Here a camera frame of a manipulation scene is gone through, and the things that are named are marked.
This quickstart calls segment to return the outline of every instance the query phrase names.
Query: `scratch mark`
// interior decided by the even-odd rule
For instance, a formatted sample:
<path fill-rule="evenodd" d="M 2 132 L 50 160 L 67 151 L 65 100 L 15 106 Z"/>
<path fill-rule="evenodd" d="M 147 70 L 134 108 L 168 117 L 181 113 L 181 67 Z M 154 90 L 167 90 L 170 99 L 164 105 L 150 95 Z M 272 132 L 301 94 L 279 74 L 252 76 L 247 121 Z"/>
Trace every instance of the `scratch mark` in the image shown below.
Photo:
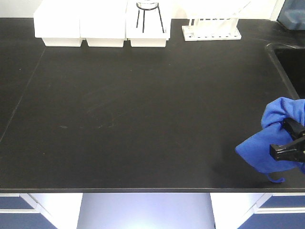
<path fill-rule="evenodd" d="M 112 123 L 110 126 L 108 126 L 109 128 L 114 127 L 114 117 L 113 117 L 113 113 L 111 112 L 111 117 L 112 117 Z"/>
<path fill-rule="evenodd" d="M 34 76 L 34 74 L 35 74 L 35 72 L 36 72 L 36 69 L 38 68 L 38 65 L 40 64 L 40 61 L 41 61 L 41 59 L 42 59 L 42 56 L 43 56 L 45 50 L 46 50 L 46 48 L 44 48 L 44 50 L 42 51 L 42 54 L 41 54 L 40 58 L 39 58 L 38 61 L 37 61 L 37 64 L 36 64 L 36 66 L 35 66 L 35 68 L 34 68 L 34 70 L 33 70 L 33 72 L 32 72 L 32 75 L 30 76 L 30 78 L 29 78 L 29 80 L 28 80 L 28 83 L 27 83 L 27 85 L 25 86 L 25 88 L 24 88 L 24 90 L 23 90 L 23 92 L 22 92 L 22 95 L 21 95 L 21 97 L 20 97 L 20 99 L 19 99 L 17 105 L 15 106 L 15 109 L 14 109 L 13 112 L 11 113 L 11 117 L 10 117 L 10 119 L 9 119 L 9 121 L 8 121 L 8 124 L 6 125 L 6 127 L 5 127 L 5 129 L 4 129 L 4 132 L 3 132 L 3 134 L 2 134 L 2 136 L 1 136 L 1 138 L 0 138 L 0 143 L 2 142 L 2 140 L 3 140 L 3 138 L 4 138 L 4 135 L 5 135 L 6 131 L 8 130 L 8 128 L 9 128 L 9 126 L 10 126 L 10 123 L 11 123 L 11 121 L 12 121 L 12 119 L 13 119 L 13 117 L 14 117 L 14 115 L 15 115 L 15 113 L 16 113 L 18 107 L 19 107 L 19 104 L 21 103 L 21 101 L 22 101 L 22 99 L 23 99 L 23 97 L 24 97 L 24 94 L 25 94 L 25 92 L 27 91 L 27 89 L 28 89 L 28 87 L 29 87 L 29 85 L 30 85 L 30 83 L 31 83 L 31 81 L 32 81 L 32 78 L 33 78 L 33 76 Z"/>
<path fill-rule="evenodd" d="M 181 144 L 179 142 L 175 142 L 180 148 L 182 148 Z"/>
<path fill-rule="evenodd" d="M 265 40 L 265 39 L 258 39 L 258 38 L 251 38 L 252 40 L 258 40 L 258 41 L 265 41 L 265 42 L 270 42 L 270 40 Z"/>

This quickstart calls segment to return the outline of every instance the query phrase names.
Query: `white plastic bin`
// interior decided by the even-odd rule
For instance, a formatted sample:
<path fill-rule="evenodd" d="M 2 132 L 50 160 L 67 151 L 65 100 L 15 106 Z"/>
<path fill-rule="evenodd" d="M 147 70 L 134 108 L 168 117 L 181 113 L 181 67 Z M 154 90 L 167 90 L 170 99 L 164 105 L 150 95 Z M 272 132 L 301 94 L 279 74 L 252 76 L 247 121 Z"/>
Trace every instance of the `white plastic bin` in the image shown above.
<path fill-rule="evenodd" d="M 80 47 L 79 0 L 43 0 L 34 12 L 35 37 L 46 46 Z"/>
<path fill-rule="evenodd" d="M 131 41 L 132 47 L 165 47 L 166 41 L 171 36 L 171 17 L 172 2 L 170 0 L 160 0 L 159 7 L 163 22 L 163 30 L 160 22 L 158 9 L 147 10 L 145 12 L 144 32 L 143 26 L 143 10 L 136 6 L 137 0 L 129 0 L 127 6 L 127 22 L 126 34 Z"/>
<path fill-rule="evenodd" d="M 123 47 L 127 0 L 89 0 L 81 10 L 81 37 L 89 46 Z"/>

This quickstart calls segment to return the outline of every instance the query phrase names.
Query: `black countertop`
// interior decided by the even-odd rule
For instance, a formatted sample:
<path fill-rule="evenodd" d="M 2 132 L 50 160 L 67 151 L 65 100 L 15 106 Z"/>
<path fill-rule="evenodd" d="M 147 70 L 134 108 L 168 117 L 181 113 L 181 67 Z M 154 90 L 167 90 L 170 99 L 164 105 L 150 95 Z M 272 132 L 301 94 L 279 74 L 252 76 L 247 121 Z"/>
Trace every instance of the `black countertop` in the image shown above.
<path fill-rule="evenodd" d="M 0 192 L 304 192 L 234 148 L 291 97 L 266 47 L 305 34 L 240 20 L 239 41 L 185 42 L 183 24 L 166 48 L 45 48 L 32 19 L 0 19 Z"/>

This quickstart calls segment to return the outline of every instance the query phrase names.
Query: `cabinet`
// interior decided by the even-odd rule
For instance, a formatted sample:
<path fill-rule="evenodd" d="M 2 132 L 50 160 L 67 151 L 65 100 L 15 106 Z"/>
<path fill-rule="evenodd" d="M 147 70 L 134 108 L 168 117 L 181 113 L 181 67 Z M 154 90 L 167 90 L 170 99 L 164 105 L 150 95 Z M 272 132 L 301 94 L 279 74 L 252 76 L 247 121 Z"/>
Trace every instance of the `cabinet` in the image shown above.
<path fill-rule="evenodd" d="M 0 194 L 0 229 L 76 229 L 82 193 Z"/>
<path fill-rule="evenodd" d="M 211 193 L 216 229 L 300 229 L 305 193 Z"/>

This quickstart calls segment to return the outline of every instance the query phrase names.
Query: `white wall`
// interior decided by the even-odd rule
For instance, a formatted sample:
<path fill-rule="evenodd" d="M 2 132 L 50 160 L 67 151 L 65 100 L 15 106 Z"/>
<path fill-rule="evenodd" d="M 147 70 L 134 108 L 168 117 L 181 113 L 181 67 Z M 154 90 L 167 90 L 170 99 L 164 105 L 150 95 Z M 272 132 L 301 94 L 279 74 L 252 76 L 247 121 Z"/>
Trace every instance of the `white wall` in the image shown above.
<path fill-rule="evenodd" d="M 214 229 L 209 193 L 85 193 L 77 229 Z"/>
<path fill-rule="evenodd" d="M 242 10 L 241 18 L 269 19 L 277 1 L 252 0 L 252 3 Z M 0 17 L 31 18 L 41 2 L 42 0 L 0 0 Z M 185 11 L 181 7 L 186 2 L 188 0 L 173 0 L 173 18 L 186 18 Z"/>

